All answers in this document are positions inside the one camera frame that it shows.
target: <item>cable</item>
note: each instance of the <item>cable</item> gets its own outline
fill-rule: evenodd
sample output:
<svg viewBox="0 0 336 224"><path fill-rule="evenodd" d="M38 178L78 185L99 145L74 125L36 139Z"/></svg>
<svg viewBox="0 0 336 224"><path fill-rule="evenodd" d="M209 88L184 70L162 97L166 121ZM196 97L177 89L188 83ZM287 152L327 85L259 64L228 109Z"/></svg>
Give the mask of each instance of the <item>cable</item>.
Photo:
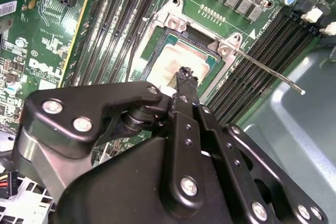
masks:
<svg viewBox="0 0 336 224"><path fill-rule="evenodd" d="M3 180L4 178L8 178L8 175L4 175L4 176L0 177L0 180Z"/></svg>

